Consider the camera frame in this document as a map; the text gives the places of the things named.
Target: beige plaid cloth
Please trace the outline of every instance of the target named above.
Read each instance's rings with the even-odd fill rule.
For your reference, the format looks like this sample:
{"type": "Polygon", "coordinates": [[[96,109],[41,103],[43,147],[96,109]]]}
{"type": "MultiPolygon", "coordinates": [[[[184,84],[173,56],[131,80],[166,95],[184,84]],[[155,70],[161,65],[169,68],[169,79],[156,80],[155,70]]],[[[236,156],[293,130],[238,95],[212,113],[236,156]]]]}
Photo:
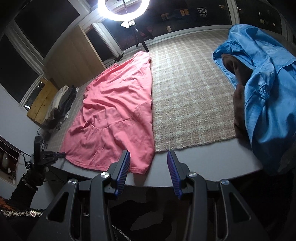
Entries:
{"type": "MultiPolygon", "coordinates": [[[[228,30],[204,31],[149,46],[155,150],[182,149],[227,140],[233,128],[234,89],[212,59],[228,30]]],[[[121,62],[131,58],[126,55],[121,62]]],[[[47,150],[59,151],[65,132],[82,107],[80,87],[70,115],[52,134],[47,150]]]]}

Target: pink fabric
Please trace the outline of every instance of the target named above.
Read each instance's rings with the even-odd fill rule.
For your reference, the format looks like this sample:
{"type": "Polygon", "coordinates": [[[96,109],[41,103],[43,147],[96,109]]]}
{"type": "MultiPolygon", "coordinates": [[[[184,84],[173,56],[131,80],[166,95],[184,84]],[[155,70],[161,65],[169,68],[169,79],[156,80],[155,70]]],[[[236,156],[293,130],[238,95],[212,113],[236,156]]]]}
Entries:
{"type": "Polygon", "coordinates": [[[151,89],[148,53],[105,70],[87,86],[60,151],[77,166],[106,171],[126,149],[131,172],[144,174],[155,152],[151,89]]]}

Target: blue garment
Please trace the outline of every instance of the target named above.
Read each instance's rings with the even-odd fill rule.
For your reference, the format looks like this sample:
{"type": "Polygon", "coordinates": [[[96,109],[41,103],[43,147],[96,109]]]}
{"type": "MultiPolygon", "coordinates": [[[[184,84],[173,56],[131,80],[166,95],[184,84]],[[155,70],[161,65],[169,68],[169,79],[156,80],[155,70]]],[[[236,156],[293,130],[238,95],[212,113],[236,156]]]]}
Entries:
{"type": "Polygon", "coordinates": [[[234,88],[237,79],[224,67],[223,53],[253,69],[244,91],[245,125],[255,156],[266,172],[276,174],[296,140],[296,58],[259,28],[235,25],[213,53],[234,88]]]}

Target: table surface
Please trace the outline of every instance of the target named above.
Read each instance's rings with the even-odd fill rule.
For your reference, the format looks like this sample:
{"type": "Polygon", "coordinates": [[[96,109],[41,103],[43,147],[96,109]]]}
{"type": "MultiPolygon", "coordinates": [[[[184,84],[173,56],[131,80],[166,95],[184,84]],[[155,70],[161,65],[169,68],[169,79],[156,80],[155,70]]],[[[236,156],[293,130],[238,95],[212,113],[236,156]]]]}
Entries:
{"type": "MultiPolygon", "coordinates": [[[[206,180],[231,179],[262,169],[259,160],[250,148],[241,145],[237,139],[216,142],[209,145],[176,150],[180,162],[186,163],[206,180]]],[[[167,167],[167,152],[156,153],[150,169],[145,175],[128,173],[126,185],[168,187],[172,186],[167,167]]],[[[59,159],[54,167],[61,170],[94,178],[101,171],[94,171],[73,165],[65,158],[59,159]]]]}

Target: wooden board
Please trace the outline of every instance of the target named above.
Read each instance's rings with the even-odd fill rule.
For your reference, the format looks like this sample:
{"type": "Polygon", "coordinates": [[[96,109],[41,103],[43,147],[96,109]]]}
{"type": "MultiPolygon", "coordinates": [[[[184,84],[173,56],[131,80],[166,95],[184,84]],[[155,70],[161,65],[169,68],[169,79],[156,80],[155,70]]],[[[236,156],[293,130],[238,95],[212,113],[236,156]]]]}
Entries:
{"type": "Polygon", "coordinates": [[[42,82],[43,81],[45,82],[45,86],[42,88],[33,102],[31,109],[27,113],[29,118],[39,124],[42,124],[47,109],[57,93],[57,89],[50,81],[42,80],[42,82]]]}
{"type": "Polygon", "coordinates": [[[76,26],[45,63],[59,88],[80,87],[105,70],[105,65],[80,26],[76,26]]]}

